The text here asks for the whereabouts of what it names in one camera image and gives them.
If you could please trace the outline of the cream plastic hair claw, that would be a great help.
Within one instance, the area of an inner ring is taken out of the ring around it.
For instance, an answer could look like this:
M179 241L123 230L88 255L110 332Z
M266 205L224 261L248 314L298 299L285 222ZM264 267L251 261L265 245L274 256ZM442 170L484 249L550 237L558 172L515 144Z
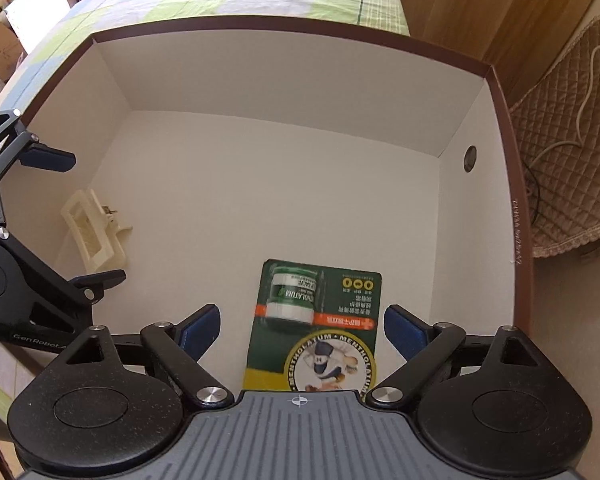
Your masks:
M121 223L118 212L102 205L91 188L74 192L60 213L87 273L126 266L122 240L131 233L132 226Z

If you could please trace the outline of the green Mentholatum blister card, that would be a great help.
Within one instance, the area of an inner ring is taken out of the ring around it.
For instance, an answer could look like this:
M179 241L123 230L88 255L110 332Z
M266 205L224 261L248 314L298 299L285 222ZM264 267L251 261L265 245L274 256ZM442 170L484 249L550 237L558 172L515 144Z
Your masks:
M242 388L365 394L376 382L381 283L377 272L268 260Z

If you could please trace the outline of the brown cardboard carton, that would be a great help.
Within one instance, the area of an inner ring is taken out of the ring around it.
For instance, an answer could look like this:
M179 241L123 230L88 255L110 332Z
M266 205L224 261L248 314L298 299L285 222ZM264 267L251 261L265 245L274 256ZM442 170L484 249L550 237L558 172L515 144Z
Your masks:
M19 63L26 57L27 52L16 36L6 25L0 23L0 79L3 82L15 73Z

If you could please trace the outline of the brown cardboard storage box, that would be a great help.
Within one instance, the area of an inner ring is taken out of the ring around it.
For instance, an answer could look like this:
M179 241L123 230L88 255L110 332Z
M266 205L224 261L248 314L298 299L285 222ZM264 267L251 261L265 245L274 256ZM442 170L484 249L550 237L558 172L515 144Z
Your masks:
M380 302L469 333L530 325L528 202L494 67L411 37L308 18L176 18L91 32L20 70L2 110L66 172L15 165L8 232L81 270L60 210L90 188L131 231L96 321L129 333L222 312L206 367L242 385L270 259L381 275Z

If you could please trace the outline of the quilted beige chair cover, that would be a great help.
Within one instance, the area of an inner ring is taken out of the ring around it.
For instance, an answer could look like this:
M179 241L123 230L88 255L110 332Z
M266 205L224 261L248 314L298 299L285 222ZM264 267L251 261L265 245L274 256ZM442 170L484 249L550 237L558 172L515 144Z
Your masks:
M600 240L600 16L509 114L533 255L550 258Z

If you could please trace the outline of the checkered bed sheet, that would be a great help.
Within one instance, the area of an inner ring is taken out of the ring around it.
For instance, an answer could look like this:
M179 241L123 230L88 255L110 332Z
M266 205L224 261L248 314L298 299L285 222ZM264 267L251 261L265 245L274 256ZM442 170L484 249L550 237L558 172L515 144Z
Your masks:
M158 36L130 38L122 56L140 64L125 82L94 38L125 25L246 16L408 32L400 0L86 0L2 99L29 104L53 82L31 128L76 155L64 174L9 170L0 186L9 231L54 270L76 275L83 266L60 210L74 191L94 190L132 226L123 240L128 277L96 307L96 321L126 333L216 304L220 338L202 362L232 389L242 385L263 263L379 271L384 258L370 229L388 203L385 185L404 174L407 158L379 141L283 122L284 108L300 107L292 93L268 98L262 119L220 109L229 91L242 101L262 96L265 76L293 82L299 65L317 68L310 89L326 110L352 117L362 101L335 88L332 69L363 79L372 69L347 60L337 41L311 54L306 38L288 37L281 54L256 67L259 48L235 34L221 47L187 39L176 52Z

